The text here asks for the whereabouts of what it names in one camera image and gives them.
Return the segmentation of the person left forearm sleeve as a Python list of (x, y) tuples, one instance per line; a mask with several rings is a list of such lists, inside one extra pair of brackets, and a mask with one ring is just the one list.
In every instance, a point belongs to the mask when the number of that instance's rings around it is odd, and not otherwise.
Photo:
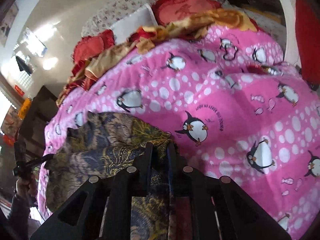
[(7, 218), (9, 226), (12, 228), (14, 234), (20, 239), (29, 239), (28, 237), (28, 219), (29, 219), (29, 203), (15, 194), (12, 203), (11, 211)]

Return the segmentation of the person left hand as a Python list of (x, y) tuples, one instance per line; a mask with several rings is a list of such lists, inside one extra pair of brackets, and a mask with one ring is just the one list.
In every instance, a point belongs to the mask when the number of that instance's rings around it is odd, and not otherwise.
[(16, 194), (24, 199), (27, 199), (28, 195), (32, 197), (36, 197), (37, 185), (36, 185), (35, 176), (31, 174), (28, 177), (28, 179), (19, 178), (16, 181), (16, 191), (17, 191)]

